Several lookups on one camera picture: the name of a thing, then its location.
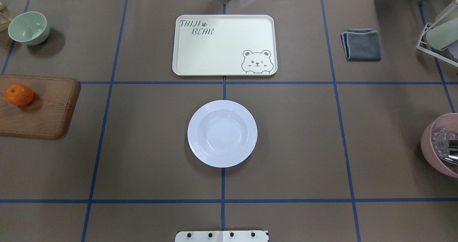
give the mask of plate center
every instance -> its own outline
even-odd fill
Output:
[[[211,149],[222,153],[236,149],[242,140],[239,123],[230,116],[218,116],[206,129],[206,142]]]

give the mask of orange fruit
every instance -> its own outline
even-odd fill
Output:
[[[25,106],[32,102],[33,91],[25,85],[13,84],[6,89],[5,99],[16,106]]]

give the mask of bear drawing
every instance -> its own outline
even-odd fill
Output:
[[[273,69],[273,64],[270,61],[270,51],[263,50],[262,52],[251,52],[245,50],[243,57],[245,59],[242,63],[242,69],[247,74],[267,74]]]

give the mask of blue-gray towel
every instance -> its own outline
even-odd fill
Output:
[[[381,59],[378,32],[371,29],[352,29],[342,33],[343,49],[347,59],[379,61]]]

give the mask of round plate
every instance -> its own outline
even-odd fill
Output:
[[[188,143],[199,160],[213,167],[232,167],[253,151],[257,126],[242,105],[218,100],[203,105],[188,126]]]

